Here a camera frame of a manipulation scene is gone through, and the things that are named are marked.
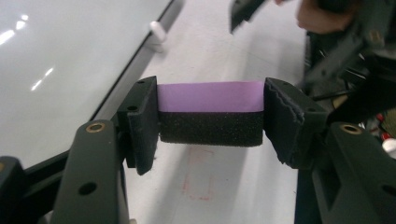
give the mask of black foam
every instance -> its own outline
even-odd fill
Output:
[[[262,144],[262,112],[160,112],[160,137],[167,143],[255,147]]]

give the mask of white table surface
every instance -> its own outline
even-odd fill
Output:
[[[159,83],[262,80],[297,83],[304,69],[298,1],[268,3],[229,33],[231,0],[187,0],[143,77]],[[260,147],[159,143],[153,169],[126,171],[130,216],[138,224],[293,223],[297,172]]]

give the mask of black plastic bracket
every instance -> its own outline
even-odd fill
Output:
[[[132,86],[117,119],[128,167],[143,175],[152,167],[160,133],[156,77],[141,79]]]
[[[129,223],[117,144],[111,121],[91,121],[78,129],[51,223]]]
[[[308,169],[308,150],[316,133],[324,131],[327,112],[288,82],[267,78],[264,86],[265,134],[277,157],[291,168]]]

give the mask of screw hole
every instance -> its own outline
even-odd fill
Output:
[[[85,129],[85,130],[87,131],[87,133],[99,133],[105,127],[106,127],[106,125],[104,123],[94,123],[94,124],[91,124],[90,126],[88,126],[87,129]]]
[[[128,106],[127,109],[128,109],[128,110],[131,110],[131,111],[137,111],[137,106],[131,105],[131,106]]]
[[[382,186],[382,190],[384,190],[386,193],[390,194],[391,196],[396,197],[396,188],[394,188],[393,186],[384,185]]]
[[[79,193],[79,195],[89,195],[96,190],[96,187],[97,186],[95,183],[89,182],[89,183],[82,185],[79,188],[78,193]]]
[[[346,133],[350,133],[350,134],[361,134],[361,129],[352,126],[352,125],[341,125],[341,129],[346,132]]]

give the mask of sponge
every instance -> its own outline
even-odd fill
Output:
[[[160,137],[168,143],[262,144],[262,82],[158,85]]]

